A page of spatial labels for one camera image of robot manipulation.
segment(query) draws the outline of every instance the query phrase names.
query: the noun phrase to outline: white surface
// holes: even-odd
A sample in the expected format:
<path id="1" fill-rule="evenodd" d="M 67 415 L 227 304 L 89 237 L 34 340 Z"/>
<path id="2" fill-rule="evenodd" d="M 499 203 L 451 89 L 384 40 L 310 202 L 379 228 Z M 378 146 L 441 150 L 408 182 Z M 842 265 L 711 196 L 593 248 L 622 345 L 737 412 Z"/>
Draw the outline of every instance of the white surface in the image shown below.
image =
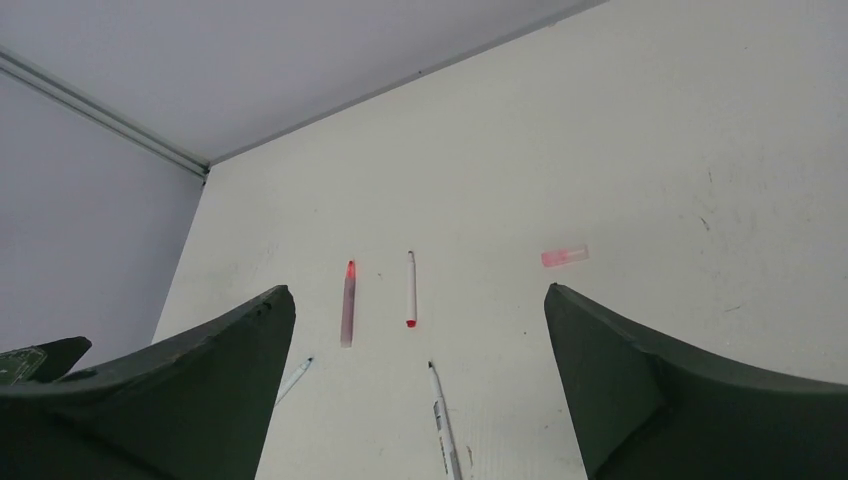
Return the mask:
<path id="1" fill-rule="evenodd" d="M 150 345 L 202 181 L 0 75 L 0 352 Z"/>
<path id="2" fill-rule="evenodd" d="M 288 367 L 315 363 L 275 411 L 269 480 L 444 478 L 431 358 L 466 480 L 584 478 L 551 282 L 713 352 L 848 382 L 846 9 L 613 2 L 213 168 L 156 337 L 290 286 Z M 580 243 L 587 261 L 541 266 Z"/>
<path id="3" fill-rule="evenodd" d="M 208 159 L 581 0 L 2 0 L 0 45 Z"/>

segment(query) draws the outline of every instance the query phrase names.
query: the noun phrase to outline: pen cap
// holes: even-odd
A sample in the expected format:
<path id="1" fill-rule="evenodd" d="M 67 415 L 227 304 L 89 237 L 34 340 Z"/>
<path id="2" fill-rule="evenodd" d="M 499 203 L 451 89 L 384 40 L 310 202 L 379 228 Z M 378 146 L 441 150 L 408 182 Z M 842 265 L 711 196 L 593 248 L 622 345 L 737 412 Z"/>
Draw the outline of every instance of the pen cap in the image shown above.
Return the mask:
<path id="1" fill-rule="evenodd" d="M 550 250 L 542 254 L 542 265 L 545 267 L 556 267 L 569 263 L 579 262 L 589 258 L 589 247 L 585 244 L 575 245 L 559 250 Z"/>

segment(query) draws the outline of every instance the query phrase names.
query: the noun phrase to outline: pen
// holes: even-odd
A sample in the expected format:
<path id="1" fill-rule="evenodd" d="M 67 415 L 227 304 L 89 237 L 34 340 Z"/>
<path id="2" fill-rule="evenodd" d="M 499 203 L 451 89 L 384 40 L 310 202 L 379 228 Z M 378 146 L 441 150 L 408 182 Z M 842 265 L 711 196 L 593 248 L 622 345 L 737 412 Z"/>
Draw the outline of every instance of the pen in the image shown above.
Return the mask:
<path id="1" fill-rule="evenodd" d="M 418 300 L 415 292 L 415 254 L 409 251 L 406 260 L 406 326 L 415 328 L 418 323 Z"/>
<path id="2" fill-rule="evenodd" d="M 445 461 L 445 473 L 448 480 L 462 480 L 459 471 L 459 460 L 456 456 L 456 448 L 453 446 L 453 435 L 448 422 L 448 409 L 445 406 L 445 397 L 442 396 L 442 387 L 439 385 L 439 376 L 433 362 L 427 362 L 430 368 L 430 386 L 433 387 L 433 395 L 436 403 L 433 404 L 433 413 L 436 414 L 436 428 L 439 430 L 439 442 L 442 444 L 442 457 Z"/>
<path id="3" fill-rule="evenodd" d="M 300 366 L 297 367 L 297 370 L 295 370 L 294 373 L 292 373 L 291 376 L 285 382 L 283 382 L 282 385 L 280 385 L 280 390 L 277 392 L 277 401 L 274 402 L 275 407 L 278 403 L 280 403 L 280 400 L 282 400 L 283 397 L 285 397 L 286 394 L 289 393 L 291 387 L 293 387 L 294 384 L 297 383 L 300 377 L 303 376 L 304 373 L 306 373 L 306 369 L 309 368 L 310 365 L 312 365 L 312 357 L 307 358 L 305 362 L 301 363 Z"/>
<path id="4" fill-rule="evenodd" d="M 344 299 L 342 300 L 342 348 L 350 348 L 353 343 L 353 298 L 355 293 L 356 265 L 351 260 L 347 262 Z"/>

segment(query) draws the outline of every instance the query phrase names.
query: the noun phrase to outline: red marker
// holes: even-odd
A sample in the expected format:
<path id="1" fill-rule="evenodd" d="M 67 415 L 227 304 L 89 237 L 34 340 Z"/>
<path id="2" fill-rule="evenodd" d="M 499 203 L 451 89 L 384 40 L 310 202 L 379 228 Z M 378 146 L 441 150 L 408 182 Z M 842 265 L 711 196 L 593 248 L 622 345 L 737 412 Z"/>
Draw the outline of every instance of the red marker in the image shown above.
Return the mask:
<path id="1" fill-rule="evenodd" d="M 415 292 L 415 254 L 409 251 L 406 260 L 406 326 L 415 328 L 418 323 L 418 301 Z"/>
<path id="2" fill-rule="evenodd" d="M 347 262 L 345 291 L 342 300 L 342 348 L 350 348 L 353 343 L 353 299 L 356 293 L 356 265 L 353 260 Z"/>

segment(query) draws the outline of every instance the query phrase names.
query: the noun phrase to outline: silver pen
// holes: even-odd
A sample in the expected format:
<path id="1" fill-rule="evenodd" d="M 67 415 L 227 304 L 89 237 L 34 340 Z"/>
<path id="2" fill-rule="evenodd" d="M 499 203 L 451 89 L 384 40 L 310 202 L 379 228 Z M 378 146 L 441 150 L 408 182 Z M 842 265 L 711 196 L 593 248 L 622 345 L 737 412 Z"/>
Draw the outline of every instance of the silver pen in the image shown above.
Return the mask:
<path id="1" fill-rule="evenodd" d="M 427 366 L 430 368 L 430 386 L 433 387 L 433 394 L 436 396 L 436 403 L 433 404 L 433 413 L 436 414 L 436 428 L 439 430 L 439 442 L 442 444 L 445 473 L 448 476 L 448 480 L 462 480 L 462 474 L 459 471 L 459 460 L 456 456 L 456 448 L 453 445 L 450 422 L 448 422 L 448 409 L 445 406 L 445 397 L 442 396 L 442 386 L 439 384 L 439 376 L 436 375 L 433 362 L 427 362 Z"/>
<path id="2" fill-rule="evenodd" d="M 289 393 L 291 387 L 297 383 L 300 377 L 306 373 L 306 369 L 309 368 L 310 365 L 312 365 L 312 357 L 307 358 L 305 362 L 301 363 L 300 366 L 297 367 L 297 370 L 295 370 L 294 373 L 292 373 L 291 376 L 280 385 L 280 390 L 277 391 L 277 400 L 274 402 L 275 407 L 280 404 L 280 400 Z"/>

